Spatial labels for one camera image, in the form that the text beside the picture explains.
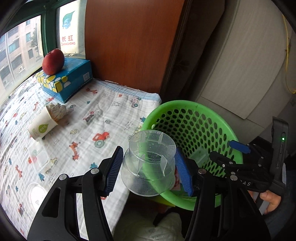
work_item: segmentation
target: blue tissue box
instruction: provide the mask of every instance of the blue tissue box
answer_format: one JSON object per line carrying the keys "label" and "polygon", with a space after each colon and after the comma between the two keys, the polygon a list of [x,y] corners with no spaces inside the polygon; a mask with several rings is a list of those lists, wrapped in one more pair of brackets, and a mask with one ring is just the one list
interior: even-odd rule
{"label": "blue tissue box", "polygon": [[62,70],[55,75],[46,75],[43,70],[36,74],[43,90],[66,103],[82,86],[92,80],[89,60],[65,58]]}

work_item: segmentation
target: qr code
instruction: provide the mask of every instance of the qr code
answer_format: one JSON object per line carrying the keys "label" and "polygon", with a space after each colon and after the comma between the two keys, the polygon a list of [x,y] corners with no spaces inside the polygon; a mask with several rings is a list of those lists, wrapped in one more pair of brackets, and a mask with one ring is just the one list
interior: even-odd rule
{"label": "qr code", "polygon": [[86,74],[83,75],[83,80],[84,80],[84,82],[89,80],[89,72],[87,72]]}

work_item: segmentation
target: bed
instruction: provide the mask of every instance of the bed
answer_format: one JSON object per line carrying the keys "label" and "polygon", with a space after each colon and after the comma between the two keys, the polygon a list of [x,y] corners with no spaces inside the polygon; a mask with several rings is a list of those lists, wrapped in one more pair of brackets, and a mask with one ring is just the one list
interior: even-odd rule
{"label": "bed", "polygon": [[[0,107],[0,204],[25,238],[38,207],[58,176],[83,175],[111,157],[118,145],[125,151],[129,138],[140,130],[161,100],[158,94],[94,79],[65,104],[67,116],[43,139],[51,161],[36,173],[28,153],[35,141],[28,125],[45,105],[57,102],[41,89],[35,77],[30,77]],[[128,194],[119,174],[114,191],[102,200],[112,233]],[[80,235],[87,239],[82,208],[82,197],[78,195]]]}

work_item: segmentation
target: paper cup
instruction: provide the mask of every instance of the paper cup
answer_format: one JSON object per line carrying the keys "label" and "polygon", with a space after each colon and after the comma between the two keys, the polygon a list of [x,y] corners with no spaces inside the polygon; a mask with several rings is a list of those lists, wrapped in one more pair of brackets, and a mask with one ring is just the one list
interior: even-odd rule
{"label": "paper cup", "polygon": [[36,140],[38,137],[44,137],[56,125],[57,123],[51,118],[47,107],[45,107],[29,125],[28,130],[33,139]]}

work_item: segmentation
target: basket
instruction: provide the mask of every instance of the basket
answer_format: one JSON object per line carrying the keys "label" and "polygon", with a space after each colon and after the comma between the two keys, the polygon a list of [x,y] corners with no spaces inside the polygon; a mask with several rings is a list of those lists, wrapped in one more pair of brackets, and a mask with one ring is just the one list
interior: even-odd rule
{"label": "basket", "polygon": [[[176,146],[180,146],[186,157],[202,147],[210,153],[217,151],[242,164],[241,152],[230,148],[229,142],[237,140],[233,130],[217,113],[196,102],[176,100],[160,105],[146,118],[142,130],[158,130],[169,135]],[[208,161],[202,168],[216,176],[225,176],[224,169]],[[196,197],[188,197],[181,191],[166,190],[160,194],[170,203],[187,210],[193,210]],[[215,205],[220,205],[216,195]]]}

